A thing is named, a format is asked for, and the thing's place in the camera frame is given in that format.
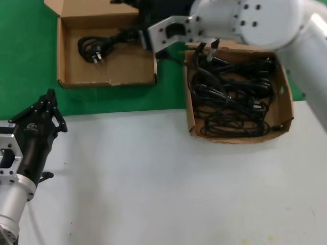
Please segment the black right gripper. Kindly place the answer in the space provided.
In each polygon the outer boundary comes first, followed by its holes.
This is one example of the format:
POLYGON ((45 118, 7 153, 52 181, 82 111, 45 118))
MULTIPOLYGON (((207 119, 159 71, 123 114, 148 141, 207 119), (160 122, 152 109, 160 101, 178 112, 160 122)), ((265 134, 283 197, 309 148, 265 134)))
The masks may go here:
MULTIPOLYGON (((125 4, 125 0, 111 0, 111 4, 125 4)), ((121 28, 122 40, 139 40, 139 30, 147 28, 170 16, 188 16, 191 1, 157 0, 127 1, 127 4, 138 9, 138 17, 131 27, 121 28)))

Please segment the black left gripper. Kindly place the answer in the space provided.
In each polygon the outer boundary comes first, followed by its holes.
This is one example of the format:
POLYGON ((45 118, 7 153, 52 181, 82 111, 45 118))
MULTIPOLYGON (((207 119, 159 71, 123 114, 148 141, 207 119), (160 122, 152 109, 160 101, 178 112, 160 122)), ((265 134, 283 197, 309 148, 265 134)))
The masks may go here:
POLYGON ((54 89, 49 89, 37 102, 11 118, 9 123, 17 123, 24 136, 21 148, 23 158, 17 173, 38 184, 56 132, 68 131, 66 121, 58 109, 54 89), (57 120, 58 126, 55 126, 50 116, 57 120))

